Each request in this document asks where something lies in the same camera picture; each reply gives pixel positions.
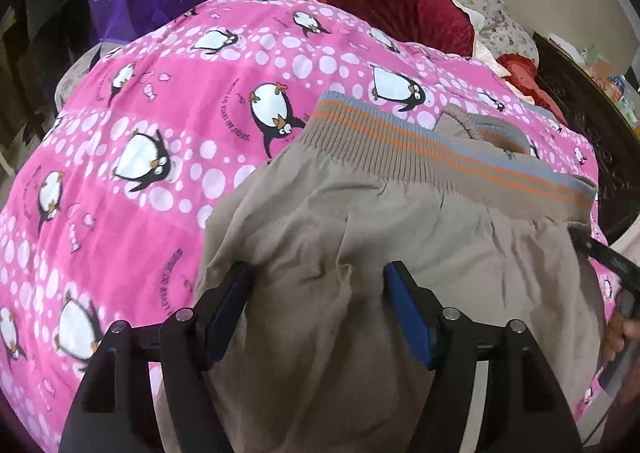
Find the person's right hand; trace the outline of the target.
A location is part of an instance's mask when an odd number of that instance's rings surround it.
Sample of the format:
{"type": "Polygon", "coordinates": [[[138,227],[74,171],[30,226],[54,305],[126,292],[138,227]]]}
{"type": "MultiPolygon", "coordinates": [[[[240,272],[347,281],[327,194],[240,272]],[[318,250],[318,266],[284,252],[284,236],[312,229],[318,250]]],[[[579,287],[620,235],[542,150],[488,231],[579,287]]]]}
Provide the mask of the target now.
{"type": "Polygon", "coordinates": [[[613,361],[623,351],[625,343],[638,340],[640,336],[640,322],[623,317],[620,311],[615,311],[606,325],[603,335],[601,352],[605,362],[613,361]]]}

